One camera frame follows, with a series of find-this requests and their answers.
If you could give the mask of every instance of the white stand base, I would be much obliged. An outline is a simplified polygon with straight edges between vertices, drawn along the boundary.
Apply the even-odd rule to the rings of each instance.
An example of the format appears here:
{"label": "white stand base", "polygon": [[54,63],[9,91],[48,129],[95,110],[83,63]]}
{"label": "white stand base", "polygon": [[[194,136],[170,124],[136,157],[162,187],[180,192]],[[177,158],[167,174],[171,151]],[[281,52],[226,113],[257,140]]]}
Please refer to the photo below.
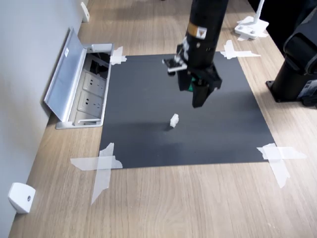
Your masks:
{"label": "white stand base", "polygon": [[256,39],[257,37],[265,37],[264,30],[267,28],[268,22],[258,20],[254,23],[254,18],[247,16],[234,28],[235,33],[241,35],[243,38]]}
{"label": "white stand base", "polygon": [[17,213],[29,213],[31,210],[35,189],[29,185],[14,182],[10,188],[8,198]]}

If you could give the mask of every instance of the white sticker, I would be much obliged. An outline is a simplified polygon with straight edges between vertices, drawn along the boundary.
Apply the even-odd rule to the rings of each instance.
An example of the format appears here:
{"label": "white sticker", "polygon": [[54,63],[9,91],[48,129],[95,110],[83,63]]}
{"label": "white sticker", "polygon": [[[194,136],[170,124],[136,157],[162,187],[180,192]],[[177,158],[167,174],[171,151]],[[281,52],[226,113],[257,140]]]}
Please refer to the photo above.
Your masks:
{"label": "white sticker", "polygon": [[207,34],[207,28],[199,26],[197,29],[196,37],[199,39],[204,39],[206,38],[206,34]]}
{"label": "white sticker", "polygon": [[69,49],[66,47],[66,50],[65,50],[65,57],[68,56],[68,52],[69,52]]}

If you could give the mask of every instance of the black mat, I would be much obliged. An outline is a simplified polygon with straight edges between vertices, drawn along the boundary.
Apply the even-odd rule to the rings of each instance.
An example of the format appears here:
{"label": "black mat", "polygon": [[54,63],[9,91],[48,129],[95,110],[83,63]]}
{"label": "black mat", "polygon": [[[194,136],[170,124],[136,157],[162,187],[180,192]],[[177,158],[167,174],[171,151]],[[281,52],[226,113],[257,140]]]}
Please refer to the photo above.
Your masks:
{"label": "black mat", "polygon": [[100,150],[114,142],[123,168],[263,162],[256,147],[274,140],[238,59],[216,53],[221,89],[193,109],[192,93],[180,92],[161,63],[171,56],[130,56],[112,66]]}

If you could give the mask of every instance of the small white block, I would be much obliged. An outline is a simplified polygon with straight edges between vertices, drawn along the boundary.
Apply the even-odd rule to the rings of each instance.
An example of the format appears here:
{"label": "small white block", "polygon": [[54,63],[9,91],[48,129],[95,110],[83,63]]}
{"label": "small white block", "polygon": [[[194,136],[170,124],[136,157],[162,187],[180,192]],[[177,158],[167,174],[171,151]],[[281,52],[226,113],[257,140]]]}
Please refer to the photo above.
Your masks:
{"label": "small white block", "polygon": [[17,213],[29,213],[35,195],[35,189],[29,185],[14,182],[8,198]]}
{"label": "small white block", "polygon": [[176,127],[176,124],[178,123],[178,121],[179,121],[178,114],[174,114],[174,116],[173,116],[173,117],[171,118],[171,120],[170,120],[169,125],[170,125],[171,127],[175,128],[175,127]]}

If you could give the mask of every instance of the white wall bracket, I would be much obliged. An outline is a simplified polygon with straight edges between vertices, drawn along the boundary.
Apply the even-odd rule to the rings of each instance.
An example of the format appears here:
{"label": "white wall bracket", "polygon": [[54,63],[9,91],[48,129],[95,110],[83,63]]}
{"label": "white wall bracket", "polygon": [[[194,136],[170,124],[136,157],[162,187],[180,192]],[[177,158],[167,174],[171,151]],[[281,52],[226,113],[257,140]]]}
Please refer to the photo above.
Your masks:
{"label": "white wall bracket", "polygon": [[29,213],[35,196],[35,189],[20,182],[14,182],[8,198],[17,213]]}

